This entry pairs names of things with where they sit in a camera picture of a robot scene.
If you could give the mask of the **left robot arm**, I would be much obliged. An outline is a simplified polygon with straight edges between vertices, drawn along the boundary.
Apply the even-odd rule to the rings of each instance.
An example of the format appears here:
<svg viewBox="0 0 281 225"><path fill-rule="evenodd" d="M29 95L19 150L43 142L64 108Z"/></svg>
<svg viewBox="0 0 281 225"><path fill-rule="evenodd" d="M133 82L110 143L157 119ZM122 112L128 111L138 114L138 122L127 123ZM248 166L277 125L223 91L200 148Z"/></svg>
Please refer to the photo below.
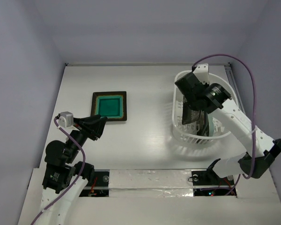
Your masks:
<svg viewBox="0 0 281 225"><path fill-rule="evenodd" d="M107 117L75 118L70 112L61 112L53 122L67 140L51 141L45 148L40 212L32 221L33 225L68 223L80 193L95 179L94 166L86 162L82 147L88 139L96 141L102 136Z"/></svg>

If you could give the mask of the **light green speckled plate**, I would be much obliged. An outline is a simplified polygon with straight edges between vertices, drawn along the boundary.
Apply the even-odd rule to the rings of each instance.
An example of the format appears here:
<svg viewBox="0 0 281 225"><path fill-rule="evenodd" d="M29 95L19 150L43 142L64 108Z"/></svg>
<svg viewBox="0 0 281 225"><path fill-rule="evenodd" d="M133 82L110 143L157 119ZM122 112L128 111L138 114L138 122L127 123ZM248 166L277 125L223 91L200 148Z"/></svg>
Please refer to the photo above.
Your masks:
<svg viewBox="0 0 281 225"><path fill-rule="evenodd" d="M202 129L203 136L214 136L214 121L213 117L206 112L204 113L204 122L203 122L203 129Z"/></svg>

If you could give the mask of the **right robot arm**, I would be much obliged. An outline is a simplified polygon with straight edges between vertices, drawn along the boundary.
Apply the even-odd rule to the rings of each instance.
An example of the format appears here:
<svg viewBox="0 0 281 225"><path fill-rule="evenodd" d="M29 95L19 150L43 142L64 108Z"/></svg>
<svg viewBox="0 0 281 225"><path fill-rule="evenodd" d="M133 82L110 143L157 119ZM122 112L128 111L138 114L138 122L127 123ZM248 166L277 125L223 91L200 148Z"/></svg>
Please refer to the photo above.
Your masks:
<svg viewBox="0 0 281 225"><path fill-rule="evenodd" d="M239 108L231 85L210 72L176 75L172 124L175 139L184 147L217 147L229 135L237 139L221 148L228 153L213 157L201 176L212 184L229 175L258 179L281 153L281 139L255 126Z"/></svg>

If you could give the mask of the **black square teal-centre plate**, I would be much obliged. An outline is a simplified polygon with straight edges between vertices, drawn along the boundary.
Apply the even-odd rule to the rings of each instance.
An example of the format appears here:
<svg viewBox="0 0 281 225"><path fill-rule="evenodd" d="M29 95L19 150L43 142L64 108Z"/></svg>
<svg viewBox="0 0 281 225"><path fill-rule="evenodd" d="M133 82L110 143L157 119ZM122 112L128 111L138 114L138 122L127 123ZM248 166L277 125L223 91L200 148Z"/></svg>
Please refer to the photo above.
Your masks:
<svg viewBox="0 0 281 225"><path fill-rule="evenodd" d="M127 121L127 92L94 92L90 115L107 117L107 121Z"/></svg>

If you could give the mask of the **black floral square plate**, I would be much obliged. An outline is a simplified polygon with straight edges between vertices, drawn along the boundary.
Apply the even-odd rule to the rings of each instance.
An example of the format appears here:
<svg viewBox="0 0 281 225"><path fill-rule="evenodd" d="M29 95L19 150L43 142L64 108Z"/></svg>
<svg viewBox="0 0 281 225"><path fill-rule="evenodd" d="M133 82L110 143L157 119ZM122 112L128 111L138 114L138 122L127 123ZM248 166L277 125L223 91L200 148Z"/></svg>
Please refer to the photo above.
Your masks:
<svg viewBox="0 0 281 225"><path fill-rule="evenodd" d="M182 125L197 122L200 119L201 111L194 111L190 108L185 97L183 97Z"/></svg>

